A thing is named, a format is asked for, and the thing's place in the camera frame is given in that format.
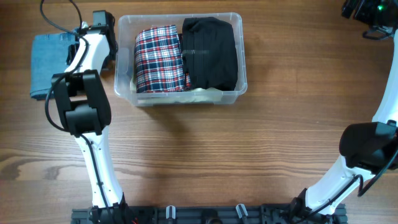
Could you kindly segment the red plaid shirt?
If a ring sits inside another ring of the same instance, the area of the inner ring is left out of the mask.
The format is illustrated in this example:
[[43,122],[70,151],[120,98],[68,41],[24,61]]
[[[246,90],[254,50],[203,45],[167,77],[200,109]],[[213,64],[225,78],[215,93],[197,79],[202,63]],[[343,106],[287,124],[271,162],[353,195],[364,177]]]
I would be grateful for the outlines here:
[[137,34],[134,68],[137,93],[182,92],[192,87],[183,70],[175,25],[152,27]]

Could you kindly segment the blue denim jeans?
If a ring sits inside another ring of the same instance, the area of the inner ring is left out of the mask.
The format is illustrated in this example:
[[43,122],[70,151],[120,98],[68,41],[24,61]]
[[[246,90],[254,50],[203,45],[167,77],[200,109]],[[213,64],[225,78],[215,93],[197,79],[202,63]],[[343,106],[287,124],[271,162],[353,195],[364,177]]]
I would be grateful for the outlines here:
[[67,67],[69,47],[77,44],[76,37],[67,32],[41,34],[32,42],[30,60],[30,97],[44,100],[51,87],[52,76]]

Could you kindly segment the black garment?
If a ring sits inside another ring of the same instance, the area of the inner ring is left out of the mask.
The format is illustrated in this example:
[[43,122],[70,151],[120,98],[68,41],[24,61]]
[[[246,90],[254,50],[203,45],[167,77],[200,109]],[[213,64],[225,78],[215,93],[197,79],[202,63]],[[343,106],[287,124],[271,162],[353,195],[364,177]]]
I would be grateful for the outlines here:
[[230,23],[215,17],[186,18],[182,26],[183,71],[192,88],[233,91],[238,56]]

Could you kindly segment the cream cloth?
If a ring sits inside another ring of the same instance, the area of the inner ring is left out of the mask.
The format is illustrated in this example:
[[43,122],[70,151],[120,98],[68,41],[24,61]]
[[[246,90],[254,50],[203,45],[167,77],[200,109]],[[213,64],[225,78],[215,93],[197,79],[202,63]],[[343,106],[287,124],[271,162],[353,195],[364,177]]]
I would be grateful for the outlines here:
[[130,82],[127,92],[123,95],[134,106],[154,106],[172,104],[214,104],[231,105],[238,96],[245,93],[247,83],[238,81],[236,89],[233,91],[221,91],[215,88],[202,89],[196,88],[185,92],[173,93],[136,93],[133,82]]

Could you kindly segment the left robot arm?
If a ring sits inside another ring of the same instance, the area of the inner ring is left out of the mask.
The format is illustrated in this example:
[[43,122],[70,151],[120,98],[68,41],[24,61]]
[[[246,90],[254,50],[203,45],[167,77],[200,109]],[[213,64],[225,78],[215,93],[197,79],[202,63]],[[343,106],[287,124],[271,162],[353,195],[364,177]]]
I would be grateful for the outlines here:
[[74,136],[83,154],[92,189],[89,209],[74,210],[73,223],[131,223],[133,217],[116,178],[109,152],[111,107],[100,73],[118,51],[114,17],[93,12],[93,25],[82,24],[78,43],[69,48],[68,68],[54,74],[50,92],[65,132]]

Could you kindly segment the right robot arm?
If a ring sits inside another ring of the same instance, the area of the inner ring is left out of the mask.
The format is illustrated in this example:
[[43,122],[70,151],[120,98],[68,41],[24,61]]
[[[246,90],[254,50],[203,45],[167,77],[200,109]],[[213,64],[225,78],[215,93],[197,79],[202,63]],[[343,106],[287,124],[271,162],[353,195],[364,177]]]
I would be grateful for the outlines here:
[[[397,40],[397,1],[346,0],[341,15],[368,25],[369,40]],[[293,199],[291,223],[336,221],[338,205],[354,190],[362,197],[387,170],[397,169],[397,55],[381,104],[370,123],[349,125],[339,143],[340,155],[327,173]]]

